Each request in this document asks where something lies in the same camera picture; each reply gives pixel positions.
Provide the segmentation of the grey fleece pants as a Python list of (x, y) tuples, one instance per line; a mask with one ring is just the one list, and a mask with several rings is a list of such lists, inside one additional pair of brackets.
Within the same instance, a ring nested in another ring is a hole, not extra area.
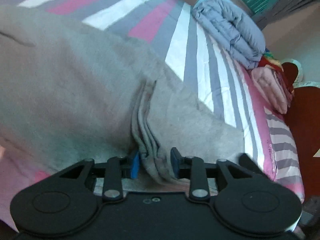
[(235, 160), (225, 124), (150, 47), (37, 9), (1, 6), (1, 145), (57, 171), (138, 148), (147, 174), (174, 178), (170, 150)]

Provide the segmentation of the striped pillow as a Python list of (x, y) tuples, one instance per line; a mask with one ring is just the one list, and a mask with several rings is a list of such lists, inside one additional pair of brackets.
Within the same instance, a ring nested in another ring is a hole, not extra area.
[(276, 180), (301, 178), (296, 143), (289, 127), (266, 107), (267, 125), (271, 139)]

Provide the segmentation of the folded pink blanket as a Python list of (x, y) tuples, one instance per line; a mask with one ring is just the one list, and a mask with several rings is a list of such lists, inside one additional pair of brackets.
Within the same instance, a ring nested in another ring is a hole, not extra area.
[(261, 96), (280, 114), (286, 114), (290, 107), (292, 94), (281, 81), (278, 73), (268, 67), (258, 67), (251, 71), (253, 85)]

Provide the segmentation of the red white headboard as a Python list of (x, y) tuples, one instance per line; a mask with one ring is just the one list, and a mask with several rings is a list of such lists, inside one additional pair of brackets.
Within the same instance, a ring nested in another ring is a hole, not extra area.
[(319, 83), (303, 82), (298, 61), (284, 60), (285, 77), (293, 85), (293, 99), (284, 119), (297, 147), (305, 198), (319, 195)]

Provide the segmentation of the colourful folded blanket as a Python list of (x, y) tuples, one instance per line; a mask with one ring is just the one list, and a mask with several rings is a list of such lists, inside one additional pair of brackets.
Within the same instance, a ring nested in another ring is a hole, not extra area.
[(263, 55), (258, 63), (258, 66), (259, 67), (268, 67), (276, 72), (276, 76), (279, 80), (279, 83), (280, 83), (282, 89), (285, 92), (287, 100), (289, 102), (291, 102), (293, 95), (294, 95), (293, 85), (291, 83), (289, 83), (287, 77), (285, 76), (284, 68), (283, 68), (281, 62), (279, 60), (275, 59), (274, 55), (268, 49), (266, 49), (265, 52), (263, 53)]

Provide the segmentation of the striped pink grey bed sheet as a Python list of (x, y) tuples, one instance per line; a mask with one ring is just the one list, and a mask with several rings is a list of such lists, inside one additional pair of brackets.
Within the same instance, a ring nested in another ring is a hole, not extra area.
[[(244, 132), (246, 152), (276, 180), (266, 105), (248, 72), (191, 15), (182, 0), (1, 0), (2, 4), (36, 5), (54, 14), (83, 20), (110, 7), (118, 9), (108, 29), (140, 38), (225, 123)], [(277, 181), (304, 199), (302, 176)]]

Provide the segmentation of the folded light blue duvet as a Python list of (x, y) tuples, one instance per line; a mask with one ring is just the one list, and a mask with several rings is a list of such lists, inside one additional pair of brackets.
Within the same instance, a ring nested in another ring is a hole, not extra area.
[(258, 66), (266, 49), (264, 35), (250, 16), (231, 0), (198, 0), (195, 20), (246, 69)]

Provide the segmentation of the right grey curtain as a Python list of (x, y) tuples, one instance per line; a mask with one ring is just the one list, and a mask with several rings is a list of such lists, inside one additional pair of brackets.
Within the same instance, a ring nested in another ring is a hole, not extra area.
[(270, 0), (262, 11), (252, 16), (252, 20), (260, 29), (264, 29), (268, 24), (281, 20), (318, 2), (319, 0)]

